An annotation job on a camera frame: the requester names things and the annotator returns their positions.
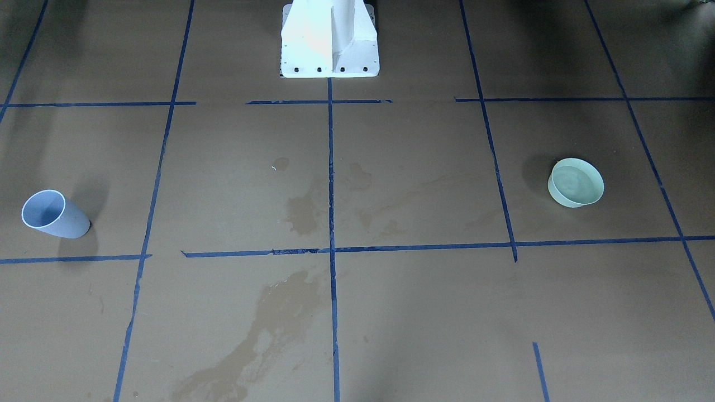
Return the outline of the green plastic bowl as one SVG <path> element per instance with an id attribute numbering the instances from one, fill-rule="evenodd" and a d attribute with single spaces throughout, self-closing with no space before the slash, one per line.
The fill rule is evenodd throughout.
<path id="1" fill-rule="evenodd" d="M 600 171 L 585 160 L 566 158 L 555 163 L 547 180 L 554 201 L 567 208 L 597 203 L 605 192 Z"/>

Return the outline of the blue plastic cup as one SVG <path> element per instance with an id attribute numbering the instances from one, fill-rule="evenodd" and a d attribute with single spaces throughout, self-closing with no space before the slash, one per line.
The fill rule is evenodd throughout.
<path id="1" fill-rule="evenodd" d="M 30 196 L 21 209 L 25 226 L 60 238 L 84 236 L 91 226 L 87 215 L 57 190 L 42 190 Z"/>

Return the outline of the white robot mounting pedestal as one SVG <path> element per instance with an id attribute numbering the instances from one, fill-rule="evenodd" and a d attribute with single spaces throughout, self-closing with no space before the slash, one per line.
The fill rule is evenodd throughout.
<path id="1" fill-rule="evenodd" d="M 279 72 L 289 79 L 375 77 L 380 71 L 371 1 L 293 1 L 283 7 Z"/>

